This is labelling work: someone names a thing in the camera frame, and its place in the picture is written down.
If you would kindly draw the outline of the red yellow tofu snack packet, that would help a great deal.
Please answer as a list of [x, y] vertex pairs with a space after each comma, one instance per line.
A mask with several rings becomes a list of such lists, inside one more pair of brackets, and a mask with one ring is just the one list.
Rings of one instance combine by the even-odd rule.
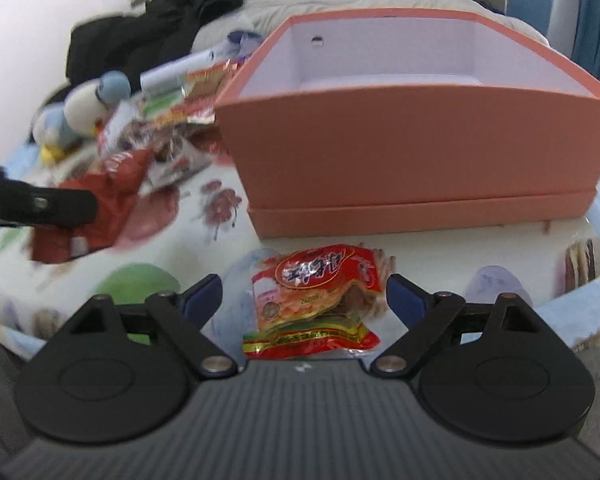
[[251, 266], [256, 327], [242, 336], [249, 359], [332, 352], [356, 356], [380, 337], [366, 324], [388, 311], [396, 258], [379, 248], [335, 244], [274, 255]]

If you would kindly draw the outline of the red label spicy strips bag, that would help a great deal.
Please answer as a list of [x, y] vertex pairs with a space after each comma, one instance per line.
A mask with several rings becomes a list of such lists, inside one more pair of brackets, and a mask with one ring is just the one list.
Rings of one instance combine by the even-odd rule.
[[150, 151], [152, 159], [146, 180], [153, 188], [162, 188], [183, 181], [211, 164], [212, 157], [189, 140], [193, 126], [187, 122], [145, 119], [135, 102], [122, 101], [99, 133], [98, 154], [108, 158], [123, 152]]

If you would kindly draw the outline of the fruit print tablecloth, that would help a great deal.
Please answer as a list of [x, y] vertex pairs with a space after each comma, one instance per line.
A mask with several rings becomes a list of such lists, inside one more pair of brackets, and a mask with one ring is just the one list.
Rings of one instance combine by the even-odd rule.
[[[428, 290], [466, 292], [485, 266], [520, 281], [535, 306], [564, 291], [569, 246], [592, 240], [588, 219], [364, 236], [361, 244], [396, 259], [396, 270]], [[135, 304], [154, 292], [181, 292], [261, 249], [296, 252], [320, 238], [260, 240], [234, 167], [212, 165], [143, 200], [114, 246], [61, 264], [34, 262], [29, 229], [0, 229], [0, 343], [30, 358], [93, 295]]]

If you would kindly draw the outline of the white and blue plush bird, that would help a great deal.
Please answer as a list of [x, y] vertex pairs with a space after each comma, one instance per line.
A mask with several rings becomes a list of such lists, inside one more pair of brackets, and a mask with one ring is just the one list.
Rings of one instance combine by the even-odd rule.
[[117, 106], [130, 96], [128, 77], [113, 70], [78, 84], [63, 101], [43, 106], [32, 122], [42, 164], [57, 164], [83, 141], [97, 136]]

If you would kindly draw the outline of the black clothes pile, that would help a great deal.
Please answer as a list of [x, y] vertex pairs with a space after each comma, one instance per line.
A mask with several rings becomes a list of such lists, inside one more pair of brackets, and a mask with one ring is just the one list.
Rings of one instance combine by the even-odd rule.
[[142, 14], [111, 14], [79, 24], [71, 32], [66, 77], [76, 86], [120, 70], [137, 91], [142, 73], [188, 55], [204, 25], [243, 3], [149, 0]]

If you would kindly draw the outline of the white cylindrical bottle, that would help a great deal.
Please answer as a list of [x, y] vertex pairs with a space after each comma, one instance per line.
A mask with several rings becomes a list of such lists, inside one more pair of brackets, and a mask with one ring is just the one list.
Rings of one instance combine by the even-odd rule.
[[194, 52], [167, 62], [140, 74], [140, 88], [145, 91], [158, 91], [178, 86], [184, 76], [195, 70], [203, 70], [213, 65], [215, 54], [212, 50]]

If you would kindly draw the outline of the orange open cardboard box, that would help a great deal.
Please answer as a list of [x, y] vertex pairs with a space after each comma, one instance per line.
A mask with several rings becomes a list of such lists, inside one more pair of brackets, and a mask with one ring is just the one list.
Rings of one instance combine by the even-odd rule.
[[578, 218], [600, 180], [600, 81], [467, 12], [288, 18], [214, 110], [262, 237]]

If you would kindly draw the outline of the green white snack packet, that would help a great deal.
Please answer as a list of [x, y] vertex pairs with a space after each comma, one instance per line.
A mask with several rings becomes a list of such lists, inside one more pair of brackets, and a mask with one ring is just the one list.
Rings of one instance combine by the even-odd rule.
[[140, 118], [157, 126], [215, 123], [214, 103], [242, 68], [242, 61], [227, 60], [188, 73], [175, 90], [144, 96], [138, 104]]

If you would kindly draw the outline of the blue white plastic bag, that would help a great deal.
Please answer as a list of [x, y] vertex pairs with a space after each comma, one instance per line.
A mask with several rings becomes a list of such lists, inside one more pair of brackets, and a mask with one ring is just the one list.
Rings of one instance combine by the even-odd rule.
[[230, 60], [249, 58], [264, 38], [251, 30], [233, 30], [226, 37], [226, 57]]

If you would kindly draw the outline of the grey quilt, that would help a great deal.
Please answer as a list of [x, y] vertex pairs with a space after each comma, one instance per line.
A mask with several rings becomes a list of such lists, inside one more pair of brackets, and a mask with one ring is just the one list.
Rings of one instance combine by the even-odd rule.
[[548, 44], [545, 36], [519, 18], [492, 12], [471, 0], [244, 0], [238, 10], [202, 26], [196, 33], [190, 50], [207, 50], [234, 30], [250, 30], [262, 37], [270, 36], [283, 21], [294, 15], [380, 8], [468, 12], [516, 30], [544, 46]]

